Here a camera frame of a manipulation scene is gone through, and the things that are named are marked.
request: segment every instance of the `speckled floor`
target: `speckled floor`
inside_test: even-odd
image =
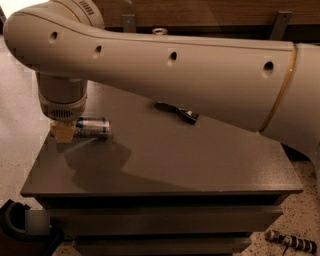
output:
[[[49,123],[39,108],[34,74],[10,56],[1,35],[0,59],[0,205],[11,198],[40,209],[34,200],[22,198],[19,193],[48,132]],[[12,76],[19,76],[24,82],[13,84]],[[320,240],[314,167],[300,155],[289,156],[304,184],[304,192],[285,200],[282,204],[284,215],[270,228],[304,239]],[[236,256],[282,255],[284,247],[266,242],[263,233],[254,233],[251,239],[252,245]],[[66,243],[54,255],[80,254]],[[286,255],[307,254],[289,249]]]

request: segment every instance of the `gray tabletop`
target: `gray tabletop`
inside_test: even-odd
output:
[[[111,119],[113,138],[48,137],[25,196],[265,193],[302,190],[281,145],[200,116],[195,125],[153,100],[89,83],[85,116]]]

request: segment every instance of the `black hole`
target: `black hole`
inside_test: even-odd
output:
[[[54,43],[58,38],[58,32],[52,32],[49,36],[49,42]]]
[[[58,33],[57,32],[53,32],[51,34],[51,39],[56,40],[58,38]]]
[[[178,55],[177,55],[176,52],[173,52],[173,53],[170,54],[169,59],[168,59],[168,67],[172,67],[173,66],[173,64],[177,60],[177,57],[178,57]]]
[[[268,61],[266,64],[264,64],[262,75],[265,78],[270,77],[273,72],[273,68],[273,63],[271,61]]]
[[[176,52],[171,53],[170,59],[177,60],[177,53]]]
[[[272,71],[273,70],[273,63],[271,61],[267,62],[265,65],[264,65],[264,70],[266,71]]]
[[[96,49],[94,50],[93,58],[98,58],[99,54],[101,53],[101,50],[102,50],[102,46],[101,45],[97,46]]]

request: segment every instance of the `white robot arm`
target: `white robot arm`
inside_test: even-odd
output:
[[[93,80],[260,132],[318,164],[319,47],[103,28],[91,0],[28,7],[4,26],[11,53],[37,73],[44,114],[63,127],[83,113]]]

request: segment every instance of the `wooden wall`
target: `wooden wall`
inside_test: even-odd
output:
[[[293,11],[290,24],[320,24],[320,0],[93,0],[107,27],[122,14],[137,26],[270,25],[277,10]]]

